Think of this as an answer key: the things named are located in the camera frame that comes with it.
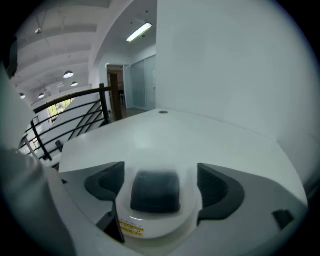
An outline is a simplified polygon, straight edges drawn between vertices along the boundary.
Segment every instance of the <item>warning sticker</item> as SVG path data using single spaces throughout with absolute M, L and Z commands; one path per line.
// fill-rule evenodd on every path
M 144 229 L 142 227 L 136 226 L 133 223 L 128 223 L 125 220 L 119 220 L 119 224 L 122 231 L 125 231 L 131 235 L 143 237 L 144 236 Z

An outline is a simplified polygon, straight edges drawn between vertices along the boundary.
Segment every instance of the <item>doorway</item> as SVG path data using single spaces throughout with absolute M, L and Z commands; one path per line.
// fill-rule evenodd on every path
M 111 87 L 111 93 L 109 94 L 112 108 L 112 113 L 110 114 L 111 122 L 144 113 L 145 110 L 135 108 L 130 103 L 132 96 L 130 97 L 131 93 L 128 90 L 131 88 L 131 81 L 126 81 L 124 66 L 108 65 L 106 71 L 108 86 Z

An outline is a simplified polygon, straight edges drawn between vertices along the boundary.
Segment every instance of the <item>black metal railing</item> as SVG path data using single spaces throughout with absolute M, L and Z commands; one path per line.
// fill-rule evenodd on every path
M 65 136 L 67 134 L 72 133 L 71 136 L 69 137 L 69 140 L 70 140 L 77 130 L 80 130 L 80 132 L 78 132 L 78 134 L 76 136 L 82 134 L 82 131 L 84 131 L 83 133 L 86 133 L 90 129 L 92 124 L 97 123 L 97 122 L 103 121 L 104 124 L 109 124 L 109 122 L 110 122 L 109 121 L 109 113 L 108 113 L 108 109 L 107 109 L 106 95 L 105 95 L 105 92 L 107 92 L 107 91 L 111 91 L 111 88 L 110 87 L 104 87 L 104 84 L 101 83 L 99 85 L 99 88 L 97 88 L 97 89 L 85 90 L 85 91 L 69 94 L 67 96 L 63 96 L 61 98 L 55 99 L 55 100 L 53 100 L 53 101 L 51 101 L 49 103 L 46 103 L 46 104 L 36 108 L 34 110 L 34 112 L 36 114 L 38 114 L 39 112 L 41 112 L 41 111 L 43 111 L 43 110 L 45 110 L 45 109 L 47 109 L 47 108 L 49 108 L 49 107 L 51 107 L 51 106 L 53 106 L 55 104 L 64 102 L 66 100 L 70 100 L 70 99 L 73 99 L 73 98 L 76 98 L 76 97 L 85 96 L 85 95 L 99 93 L 99 100 L 88 102 L 88 103 L 85 103 L 85 104 L 82 104 L 82 105 L 67 109 L 67 110 L 65 110 L 65 111 L 63 111 L 61 113 L 53 115 L 53 116 L 51 116 L 51 117 L 49 117 L 49 118 L 47 118 L 45 120 L 42 120 L 42 121 L 38 120 L 38 122 L 36 122 L 36 121 L 32 120 L 31 124 L 30 124 L 31 127 L 28 127 L 28 129 L 26 130 L 26 134 L 28 135 L 28 132 L 33 130 L 34 138 L 32 138 L 29 141 L 28 140 L 26 141 L 27 135 L 24 136 L 23 137 L 23 141 L 24 142 L 21 143 L 20 149 L 25 147 L 25 146 L 27 146 L 27 142 L 30 143 L 30 142 L 32 142 L 32 141 L 34 141 L 36 139 L 38 141 L 38 145 L 39 146 L 38 147 L 35 146 L 34 150 L 36 151 L 36 150 L 42 149 L 42 151 L 43 151 L 43 155 L 39 156 L 38 158 L 39 159 L 44 159 L 44 160 L 49 159 L 50 161 L 52 161 L 51 154 L 53 152 L 57 151 L 57 150 L 61 150 L 63 148 L 63 144 L 61 144 L 60 142 L 56 143 L 58 145 L 55 148 L 53 148 L 53 149 L 51 149 L 49 151 L 46 148 L 46 146 L 48 144 L 56 141 L 57 139 Z M 41 132 L 40 134 L 38 134 L 37 126 L 41 125 L 42 123 L 44 123 L 44 122 L 46 122 L 46 121 L 48 121 L 48 120 L 50 120 L 50 119 L 52 119 L 54 117 L 58 117 L 58 116 L 63 115 L 65 113 L 67 113 L 67 112 L 70 112 L 70 111 L 73 111 L 75 109 L 78 109 L 78 108 L 81 108 L 81 107 L 84 107 L 84 106 L 88 106 L 88 105 L 92 105 L 92 107 L 90 108 L 90 110 L 87 113 L 85 113 L 83 115 L 80 115 L 80 116 L 77 116 L 75 118 L 69 119 L 69 120 L 67 120 L 67 121 L 65 121 L 63 123 L 60 123 L 60 124 L 58 124 L 58 125 L 56 125 L 56 126 L 54 126 L 52 128 L 49 128 L 48 130 L 45 130 L 45 131 Z M 89 116 L 89 118 L 85 122 L 83 122 L 84 118 L 86 118 L 87 116 Z M 41 136 L 53 131 L 54 129 L 56 129 L 58 127 L 61 127 L 61 126 L 65 125 L 65 124 L 67 124 L 67 123 L 70 123 L 70 122 L 78 120 L 78 119 L 81 119 L 81 120 L 78 123 L 78 125 L 76 126 L 76 128 L 68 130 L 68 131 L 56 136 L 55 138 L 52 138 L 49 141 L 46 141 L 45 143 L 43 143 L 43 141 L 41 139 Z

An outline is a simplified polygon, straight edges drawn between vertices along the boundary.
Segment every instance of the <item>ceiling light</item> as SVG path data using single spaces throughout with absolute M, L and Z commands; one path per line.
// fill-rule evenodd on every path
M 138 36 L 142 35 L 144 32 L 146 32 L 148 29 L 150 29 L 152 25 L 150 23 L 144 24 L 142 27 L 140 27 L 136 32 L 134 32 L 132 35 L 130 35 L 127 39 L 128 42 L 131 42 Z
M 36 33 L 37 35 L 41 34 L 41 33 L 42 33 L 42 29 L 41 29 L 41 28 L 36 29 L 36 30 L 35 30 L 35 33 Z
M 68 70 L 67 72 L 64 73 L 63 78 L 71 78 L 74 76 L 74 73 L 70 70 Z

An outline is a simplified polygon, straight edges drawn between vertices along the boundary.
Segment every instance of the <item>yellow warning label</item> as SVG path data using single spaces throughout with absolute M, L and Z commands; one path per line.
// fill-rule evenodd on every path
M 127 229 L 127 228 L 125 228 L 123 226 L 121 226 L 121 230 L 125 231 L 125 232 L 128 232 L 128 233 L 130 233 L 132 235 L 138 236 L 138 237 L 143 237 L 144 236 L 144 234 L 142 234 L 142 233 L 135 232 L 135 231 Z
M 123 225 L 123 226 L 125 226 L 125 227 L 127 227 L 127 228 L 131 228 L 131 229 L 133 229 L 133 230 L 138 230 L 138 231 L 141 231 L 141 232 L 145 231 L 143 228 L 130 225 L 130 224 L 125 223 L 125 222 L 123 222 L 123 221 L 121 221 L 121 220 L 119 221 L 119 223 L 120 223 L 120 225 Z

